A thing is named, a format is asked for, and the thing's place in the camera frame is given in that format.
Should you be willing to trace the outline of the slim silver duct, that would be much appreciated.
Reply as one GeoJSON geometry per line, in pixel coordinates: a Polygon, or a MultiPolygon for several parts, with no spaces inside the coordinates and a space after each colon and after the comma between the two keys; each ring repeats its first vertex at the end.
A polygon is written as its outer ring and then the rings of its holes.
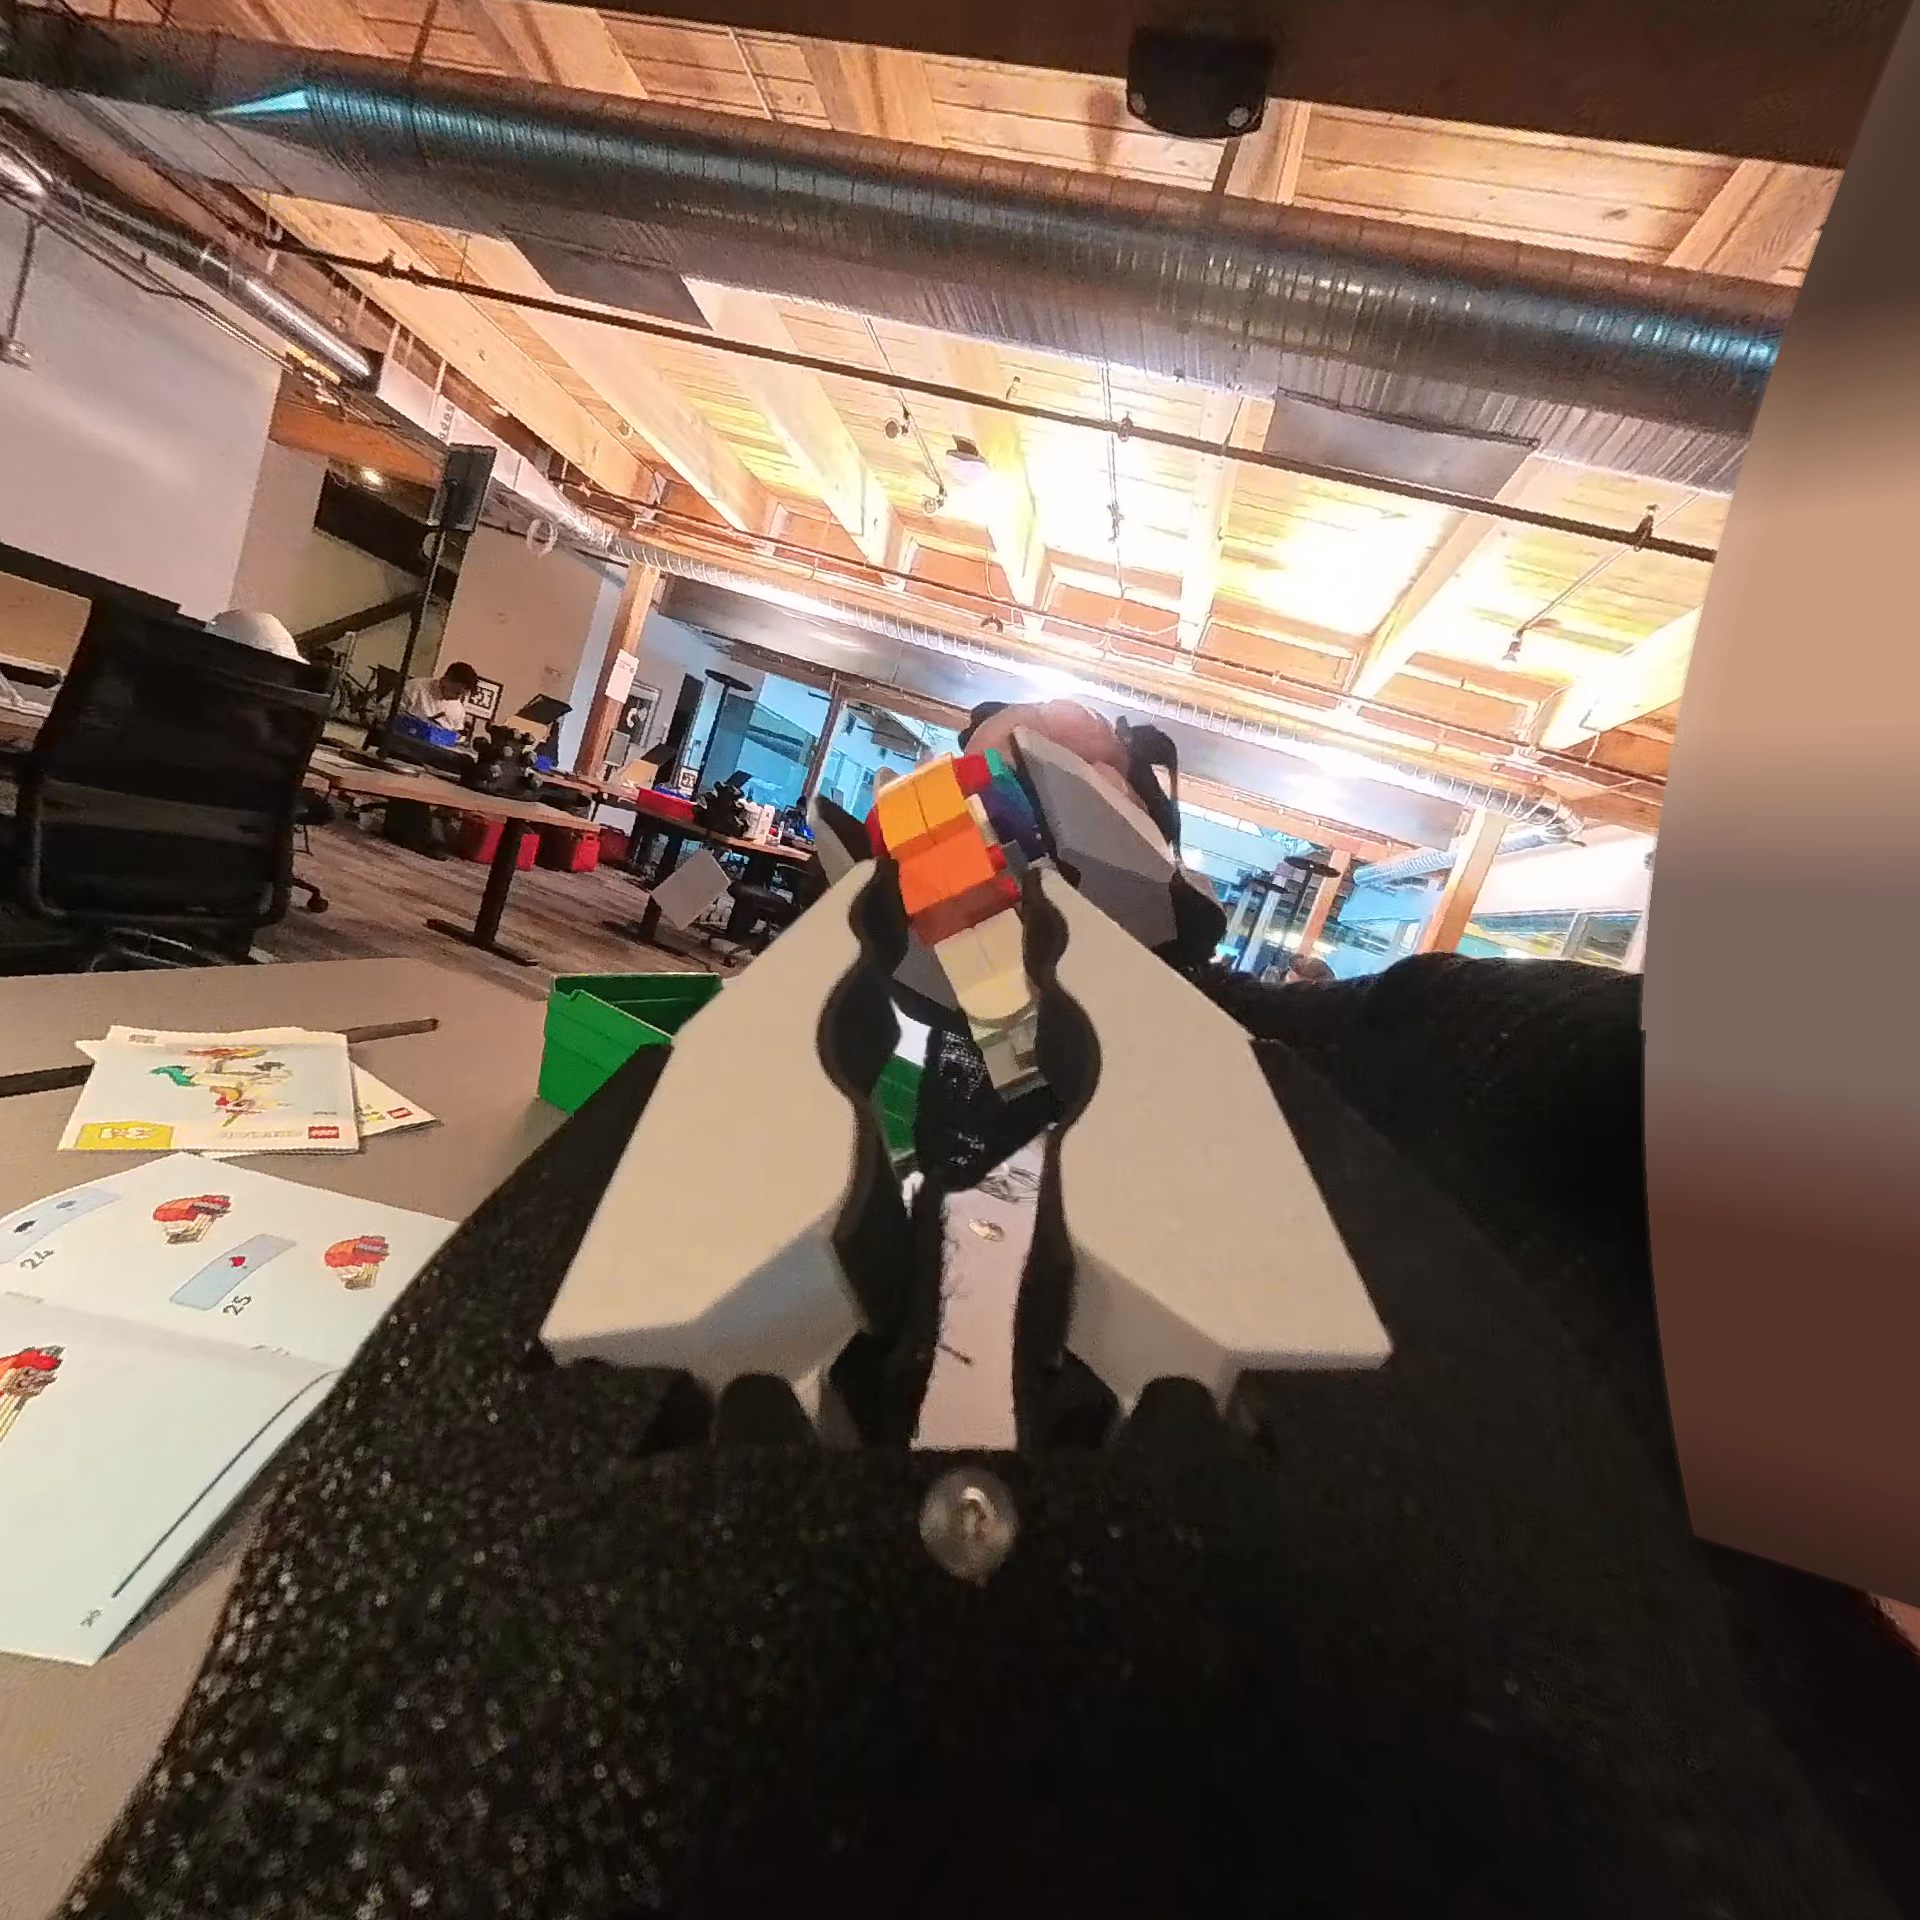
{"type": "Polygon", "coordinates": [[[144,290],[189,303],[211,294],[327,383],[364,396],[380,388],[377,352],[324,323],[227,245],[113,204],[13,144],[3,146],[3,190],[31,226],[131,270],[144,290]]]}

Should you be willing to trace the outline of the wooden office desk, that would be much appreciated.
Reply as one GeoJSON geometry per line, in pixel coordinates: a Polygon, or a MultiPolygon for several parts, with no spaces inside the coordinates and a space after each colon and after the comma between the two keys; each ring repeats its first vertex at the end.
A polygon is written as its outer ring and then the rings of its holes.
{"type": "MultiPolygon", "coordinates": [[[[418,767],[372,767],[347,762],[347,756],[327,756],[321,748],[310,758],[307,771],[319,776],[335,798],[372,798],[385,803],[418,803],[429,808],[446,808],[453,815],[483,815],[515,825],[588,825],[584,817],[564,815],[524,798],[500,798],[483,791],[462,787],[446,776],[429,774],[418,767]]],[[[500,941],[499,927],[518,876],[518,828],[508,825],[495,863],[487,865],[487,880],[483,900],[475,910],[471,925],[451,924],[443,917],[428,917],[425,925],[451,941],[499,957],[515,967],[535,967],[539,963],[500,941]]]]}

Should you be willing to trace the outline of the black ceiling device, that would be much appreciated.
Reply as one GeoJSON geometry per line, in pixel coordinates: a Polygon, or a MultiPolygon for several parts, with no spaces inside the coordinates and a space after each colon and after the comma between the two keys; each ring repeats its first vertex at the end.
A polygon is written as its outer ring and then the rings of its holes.
{"type": "Polygon", "coordinates": [[[1279,51],[1262,32],[1140,27],[1126,46],[1124,105],[1170,137],[1243,137],[1264,120],[1279,51]]]}

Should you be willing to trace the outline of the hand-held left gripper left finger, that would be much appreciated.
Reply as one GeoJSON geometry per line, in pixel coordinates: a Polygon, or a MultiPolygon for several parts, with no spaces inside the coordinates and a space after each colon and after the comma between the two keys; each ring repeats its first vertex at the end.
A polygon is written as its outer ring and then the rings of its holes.
{"type": "Polygon", "coordinates": [[[916,1206],[876,1087],[906,917],[857,863],[682,1027],[540,1345],[554,1366],[816,1390],[866,1445],[916,1439],[916,1206]]]}

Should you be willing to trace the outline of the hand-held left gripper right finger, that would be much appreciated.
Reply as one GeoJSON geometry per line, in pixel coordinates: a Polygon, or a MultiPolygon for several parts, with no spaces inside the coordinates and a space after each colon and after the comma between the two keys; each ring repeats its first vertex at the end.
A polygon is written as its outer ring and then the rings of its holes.
{"type": "Polygon", "coordinates": [[[1055,873],[1024,890],[1060,1116],[1018,1291],[1018,1443],[1099,1445],[1162,1378],[1364,1373],[1390,1335],[1243,1030],[1055,873]]]}

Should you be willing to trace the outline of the open pale blue instruction booklet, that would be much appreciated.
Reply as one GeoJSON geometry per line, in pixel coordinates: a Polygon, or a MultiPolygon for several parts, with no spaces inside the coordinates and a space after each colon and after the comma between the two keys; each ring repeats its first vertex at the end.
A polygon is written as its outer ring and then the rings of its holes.
{"type": "Polygon", "coordinates": [[[7,1211],[5,1655],[101,1659],[451,1234],[189,1153],[7,1211]]]}

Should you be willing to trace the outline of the empty green plastic bin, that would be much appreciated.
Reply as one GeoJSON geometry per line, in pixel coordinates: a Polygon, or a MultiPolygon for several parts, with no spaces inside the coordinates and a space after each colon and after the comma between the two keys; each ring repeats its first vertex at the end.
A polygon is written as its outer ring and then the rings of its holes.
{"type": "MultiPolygon", "coordinates": [[[[556,1112],[576,1113],[601,1084],[608,1084],[625,1061],[638,1052],[660,1051],[685,1038],[685,1027],[705,1020],[705,1007],[719,1000],[721,1010],[735,1015],[754,1014],[760,1024],[775,1010],[800,1020],[819,1014],[831,996],[831,983],[819,983],[812,973],[798,982],[787,978],[791,967],[775,967],[780,978],[756,983],[754,973],[733,982],[697,973],[638,973],[638,977],[560,977],[547,996],[544,1052],[539,1096],[556,1112]]],[[[873,1113],[886,1152],[894,1158],[916,1156],[916,1118],[922,1091],[925,1030],[916,1030],[919,1044],[898,1051],[898,1019],[894,1015],[894,1043],[873,1084],[873,1113]]],[[[763,1149],[763,1113],[750,1106],[747,1116],[735,1116],[733,1106],[713,1108],[702,1096],[697,1106],[702,1142],[719,1158],[754,1158],[763,1149]]]]}

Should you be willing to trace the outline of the black mesh office chair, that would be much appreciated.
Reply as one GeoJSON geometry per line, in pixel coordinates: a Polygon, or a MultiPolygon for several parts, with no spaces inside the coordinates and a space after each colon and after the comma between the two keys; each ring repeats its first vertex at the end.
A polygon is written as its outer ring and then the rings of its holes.
{"type": "Polygon", "coordinates": [[[95,600],[35,742],[5,756],[3,973],[247,966],[290,910],[336,673],[95,600]]]}

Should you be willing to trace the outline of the long dark ceiling duct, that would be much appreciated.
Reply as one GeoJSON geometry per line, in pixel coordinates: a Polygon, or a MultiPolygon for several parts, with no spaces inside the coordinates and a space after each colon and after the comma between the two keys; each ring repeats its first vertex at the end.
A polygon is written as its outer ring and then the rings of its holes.
{"type": "Polygon", "coordinates": [[[1793,314],[1763,280],[1153,189],[540,86],[268,64],[211,127],[381,213],[577,237],[738,290],[1250,392],[1332,365],[1746,438],[1793,314]]]}

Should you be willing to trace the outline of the person's right hand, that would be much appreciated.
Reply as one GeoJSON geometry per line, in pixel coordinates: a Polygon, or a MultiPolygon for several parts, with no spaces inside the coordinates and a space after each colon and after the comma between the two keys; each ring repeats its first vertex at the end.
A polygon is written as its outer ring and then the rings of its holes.
{"type": "Polygon", "coordinates": [[[1124,771],[1130,762],[1114,722],[1076,701],[1038,701],[994,707],[973,727],[969,750],[1010,752],[1018,731],[1045,738],[1055,748],[1095,767],[1124,771]]]}

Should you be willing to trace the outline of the colourful rainbow lego model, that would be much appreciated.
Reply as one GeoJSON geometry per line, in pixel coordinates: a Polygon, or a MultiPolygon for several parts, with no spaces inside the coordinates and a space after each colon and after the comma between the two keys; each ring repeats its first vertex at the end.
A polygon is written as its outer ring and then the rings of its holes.
{"type": "Polygon", "coordinates": [[[998,1092],[1034,1091],[1040,992],[1022,912],[1024,876],[1051,847],[1016,764],[973,748],[922,762],[876,791],[866,835],[906,914],[898,995],[969,1039],[998,1092]]]}

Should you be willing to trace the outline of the wooden support post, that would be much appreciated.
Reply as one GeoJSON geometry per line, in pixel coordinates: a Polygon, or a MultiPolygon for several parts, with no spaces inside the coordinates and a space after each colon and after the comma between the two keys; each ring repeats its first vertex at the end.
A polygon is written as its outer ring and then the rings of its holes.
{"type": "Polygon", "coordinates": [[[1490,876],[1506,835],[1506,817],[1494,808],[1474,808],[1470,828],[1454,844],[1443,890],[1422,924],[1414,951],[1451,955],[1459,950],[1476,912],[1484,877],[1490,876]]]}

